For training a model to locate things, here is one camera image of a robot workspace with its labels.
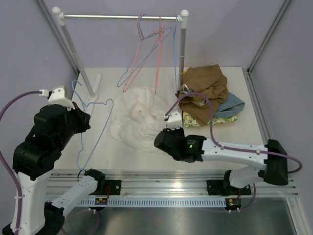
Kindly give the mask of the pink hanger of brown skirt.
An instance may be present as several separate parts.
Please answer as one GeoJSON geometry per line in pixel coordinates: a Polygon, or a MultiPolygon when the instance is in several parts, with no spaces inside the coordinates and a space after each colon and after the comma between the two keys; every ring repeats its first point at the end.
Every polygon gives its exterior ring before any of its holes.
{"type": "Polygon", "coordinates": [[[142,28],[141,28],[141,25],[140,25],[140,22],[142,20],[142,18],[145,16],[145,14],[139,14],[138,15],[138,18],[137,18],[137,30],[138,30],[138,35],[139,35],[139,45],[138,45],[138,48],[137,48],[137,51],[136,51],[136,54],[134,56],[134,60],[133,60],[133,64],[132,64],[132,67],[131,67],[131,71],[130,71],[130,75],[129,75],[129,78],[127,78],[126,80],[126,83],[125,83],[125,86],[123,88],[123,92],[125,93],[129,88],[130,86],[132,85],[132,83],[134,82],[134,80],[136,79],[136,77],[138,76],[139,72],[141,71],[141,69],[143,68],[143,65],[145,64],[145,62],[147,61],[147,58],[146,59],[143,59],[143,62],[140,66],[138,66],[138,69],[136,71],[136,74],[133,75],[133,72],[134,72],[134,68],[135,68],[135,65],[136,65],[136,62],[137,62],[137,57],[140,53],[140,50],[141,50],[141,46],[143,45],[143,41],[146,40],[146,39],[149,39],[151,37],[154,37],[154,36],[157,36],[157,39],[156,41],[154,42],[152,48],[151,48],[151,51],[150,52],[153,52],[154,50],[154,47],[157,46],[158,47],[158,31],[159,31],[159,28],[152,32],[151,34],[149,34],[148,36],[144,36],[144,33],[142,31],[142,28]]]}

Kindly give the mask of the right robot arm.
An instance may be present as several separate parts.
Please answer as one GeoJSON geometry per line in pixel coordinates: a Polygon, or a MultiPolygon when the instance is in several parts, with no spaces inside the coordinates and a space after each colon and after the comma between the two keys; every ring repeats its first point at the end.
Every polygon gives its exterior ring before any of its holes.
{"type": "Polygon", "coordinates": [[[288,184],[288,163],[281,144],[269,139],[265,145],[240,145],[213,141],[199,135],[184,135],[183,129],[163,129],[154,146],[180,162],[222,161],[244,165],[230,169],[221,180],[207,180],[209,195],[250,195],[250,185],[265,182],[288,184]]]}

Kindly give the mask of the blue hanger of red skirt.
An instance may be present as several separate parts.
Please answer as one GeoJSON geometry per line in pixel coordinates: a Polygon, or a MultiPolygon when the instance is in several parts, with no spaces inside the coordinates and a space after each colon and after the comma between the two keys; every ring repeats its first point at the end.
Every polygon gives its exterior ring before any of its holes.
{"type": "Polygon", "coordinates": [[[179,16],[176,15],[175,26],[173,28],[173,62],[174,62],[174,77],[175,77],[175,94],[178,93],[179,88],[179,76],[178,76],[178,56],[177,56],[177,26],[179,22],[179,16]]]}

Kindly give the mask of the lemon print skirt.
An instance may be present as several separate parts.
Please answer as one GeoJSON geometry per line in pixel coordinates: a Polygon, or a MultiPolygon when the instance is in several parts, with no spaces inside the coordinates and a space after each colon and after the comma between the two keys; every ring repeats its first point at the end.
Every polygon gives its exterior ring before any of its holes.
{"type": "MultiPolygon", "coordinates": [[[[224,123],[238,121],[239,119],[240,119],[239,115],[234,115],[229,118],[215,117],[213,118],[212,124],[213,125],[224,124],[224,123]]],[[[196,119],[186,112],[183,112],[183,125],[184,127],[200,127],[200,124],[196,121],[196,119]]]]}

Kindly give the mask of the light blue denim garment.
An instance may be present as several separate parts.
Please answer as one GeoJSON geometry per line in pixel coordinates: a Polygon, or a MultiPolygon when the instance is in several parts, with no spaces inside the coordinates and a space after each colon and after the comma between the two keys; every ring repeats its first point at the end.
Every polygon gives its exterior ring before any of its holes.
{"type": "Polygon", "coordinates": [[[244,107],[245,102],[238,98],[233,93],[229,92],[226,101],[219,106],[216,113],[214,114],[215,118],[231,118],[234,115],[240,113],[244,107]]]}

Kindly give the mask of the white dress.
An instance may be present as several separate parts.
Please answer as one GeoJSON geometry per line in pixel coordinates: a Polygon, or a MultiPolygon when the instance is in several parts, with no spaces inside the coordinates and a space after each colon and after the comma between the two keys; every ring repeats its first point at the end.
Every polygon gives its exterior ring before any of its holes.
{"type": "Polygon", "coordinates": [[[128,147],[156,152],[154,140],[165,128],[169,106],[148,87],[129,89],[114,100],[110,134],[128,147]]]}

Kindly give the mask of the brown skirt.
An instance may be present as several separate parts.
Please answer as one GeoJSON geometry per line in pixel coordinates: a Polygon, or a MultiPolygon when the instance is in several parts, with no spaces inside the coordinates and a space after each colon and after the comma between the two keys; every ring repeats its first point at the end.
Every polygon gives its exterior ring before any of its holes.
{"type": "Polygon", "coordinates": [[[183,74],[177,97],[180,109],[206,126],[228,98],[227,78],[219,65],[190,67],[183,74]]]}

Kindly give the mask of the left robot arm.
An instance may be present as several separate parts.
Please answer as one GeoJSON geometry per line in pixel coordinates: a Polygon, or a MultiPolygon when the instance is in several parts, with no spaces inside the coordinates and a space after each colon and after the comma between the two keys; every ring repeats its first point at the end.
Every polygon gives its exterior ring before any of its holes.
{"type": "Polygon", "coordinates": [[[56,235],[68,214],[88,195],[102,194],[105,174],[89,169],[81,180],[52,202],[45,200],[54,163],[73,135],[90,129],[90,115],[62,105],[46,105],[34,116],[34,126],[13,154],[13,170],[18,175],[18,191],[13,221],[4,235],[56,235]]]}

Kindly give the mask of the pink hanger of lemon skirt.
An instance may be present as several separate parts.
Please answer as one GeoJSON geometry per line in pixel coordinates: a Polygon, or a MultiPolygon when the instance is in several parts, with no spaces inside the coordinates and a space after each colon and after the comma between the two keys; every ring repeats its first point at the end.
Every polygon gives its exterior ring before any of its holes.
{"type": "Polygon", "coordinates": [[[159,31],[158,31],[158,51],[157,51],[157,66],[156,66],[156,78],[155,78],[155,88],[154,93],[157,93],[157,85],[158,85],[158,79],[159,79],[159,70],[160,70],[160,64],[161,64],[161,55],[162,55],[162,39],[164,34],[164,27],[161,23],[161,16],[159,17],[159,31]]]}

